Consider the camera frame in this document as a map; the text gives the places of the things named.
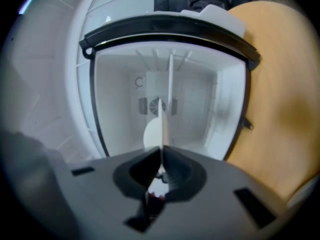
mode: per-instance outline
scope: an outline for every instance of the black slot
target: black slot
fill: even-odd
[[[79,176],[79,175],[91,173],[94,171],[95,169],[93,169],[92,167],[83,167],[80,169],[74,169],[71,171],[71,173],[73,174],[73,176]]]
[[[234,191],[234,194],[259,228],[265,227],[276,219],[276,216],[273,215],[249,189],[237,189]]]

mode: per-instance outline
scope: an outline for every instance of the light strip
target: light strip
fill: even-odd
[[[19,14],[24,14],[32,0],[27,0],[19,10]]]

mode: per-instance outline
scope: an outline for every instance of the wood surface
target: wood surface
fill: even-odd
[[[255,1],[229,11],[261,55],[251,72],[243,129],[227,162],[287,201],[320,171],[320,49],[312,25],[282,4]]]

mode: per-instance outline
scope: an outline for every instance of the table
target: table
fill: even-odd
[[[312,25],[282,4],[255,1],[229,11],[261,54],[251,72],[243,129],[227,162],[287,201],[320,171],[320,49]]]

